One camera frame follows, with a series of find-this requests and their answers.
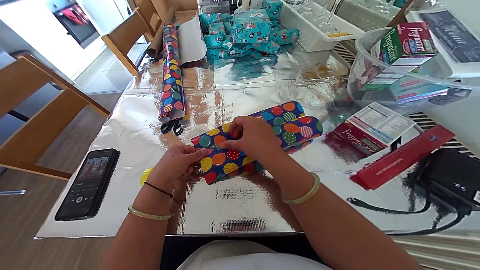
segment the bangle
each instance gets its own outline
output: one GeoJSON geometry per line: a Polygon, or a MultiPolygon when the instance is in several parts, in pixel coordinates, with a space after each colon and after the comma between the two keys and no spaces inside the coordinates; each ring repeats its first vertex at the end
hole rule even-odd
{"type": "Polygon", "coordinates": [[[145,214],[140,211],[137,211],[133,208],[133,205],[130,205],[128,207],[128,211],[138,217],[144,218],[144,219],[149,219],[149,220],[156,220],[156,221],[164,221],[172,217],[171,213],[168,213],[166,216],[156,216],[156,215],[150,215],[150,214],[145,214]]]}
{"type": "Polygon", "coordinates": [[[318,189],[320,188],[320,178],[315,173],[311,172],[311,174],[313,175],[313,177],[315,179],[315,184],[313,185],[312,189],[307,194],[305,194],[304,196],[302,196],[298,199],[295,199],[295,200],[285,199],[285,197],[283,197],[283,195],[282,195],[282,201],[286,204],[301,204],[302,202],[305,202],[308,199],[310,199],[311,197],[313,197],[317,193],[318,189]]]}

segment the phone screen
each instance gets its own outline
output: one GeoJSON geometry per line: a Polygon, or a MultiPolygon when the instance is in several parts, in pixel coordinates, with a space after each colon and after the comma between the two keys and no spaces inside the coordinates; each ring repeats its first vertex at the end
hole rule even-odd
{"type": "Polygon", "coordinates": [[[98,203],[97,193],[104,184],[105,174],[109,173],[109,161],[114,158],[112,151],[96,151],[88,155],[77,177],[73,181],[57,216],[82,217],[88,215],[98,203]]]}

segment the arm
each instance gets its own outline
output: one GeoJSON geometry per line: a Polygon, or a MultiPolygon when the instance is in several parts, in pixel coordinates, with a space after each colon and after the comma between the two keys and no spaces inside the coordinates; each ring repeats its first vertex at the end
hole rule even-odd
{"type": "MultiPolygon", "coordinates": [[[[172,184],[193,171],[192,163],[199,161],[212,150],[198,151],[193,146],[170,147],[154,167],[147,182],[173,194],[172,184]]],[[[133,208],[147,214],[168,215],[171,199],[168,195],[143,185],[133,203],[133,208]]],[[[158,270],[162,258],[167,220],[149,220],[128,214],[115,240],[99,266],[107,269],[158,270]]]]}
{"type": "MultiPolygon", "coordinates": [[[[273,175],[286,199],[300,198],[311,190],[313,176],[280,149],[264,120],[240,116],[228,131],[240,139],[221,147],[239,149],[258,160],[273,175]]],[[[314,250],[335,270],[420,269],[390,237],[322,184],[312,198],[290,207],[314,250]]]]}

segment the red ruler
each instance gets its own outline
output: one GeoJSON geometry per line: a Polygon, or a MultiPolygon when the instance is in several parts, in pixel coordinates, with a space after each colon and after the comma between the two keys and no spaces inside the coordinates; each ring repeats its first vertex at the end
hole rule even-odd
{"type": "Polygon", "coordinates": [[[361,169],[357,174],[352,175],[350,180],[364,189],[377,189],[453,137],[455,134],[451,131],[441,125],[436,125],[375,161],[372,165],[361,169]]]}

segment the black phone case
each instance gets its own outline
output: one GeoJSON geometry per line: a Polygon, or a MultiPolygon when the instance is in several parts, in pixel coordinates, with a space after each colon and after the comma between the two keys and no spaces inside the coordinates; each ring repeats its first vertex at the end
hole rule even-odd
{"type": "Polygon", "coordinates": [[[100,209],[100,205],[102,204],[102,201],[103,201],[103,198],[105,196],[105,193],[107,191],[107,188],[108,188],[108,185],[110,184],[110,178],[112,177],[112,174],[113,174],[113,171],[115,170],[116,166],[117,166],[117,161],[120,157],[120,151],[116,150],[116,149],[113,149],[115,150],[115,154],[113,155],[113,161],[112,161],[112,164],[110,166],[110,168],[108,169],[108,174],[107,174],[107,178],[106,180],[102,181],[102,184],[98,187],[100,191],[100,194],[98,196],[98,198],[95,198],[95,201],[92,203],[92,207],[88,212],[87,214],[83,215],[83,216],[76,216],[76,217],[63,217],[63,216],[58,216],[58,211],[57,211],[57,214],[55,215],[55,220],[56,221],[74,221],[74,220],[85,220],[85,219],[90,219],[92,217],[94,217],[97,213],[98,213],[98,210],[100,209]]]}

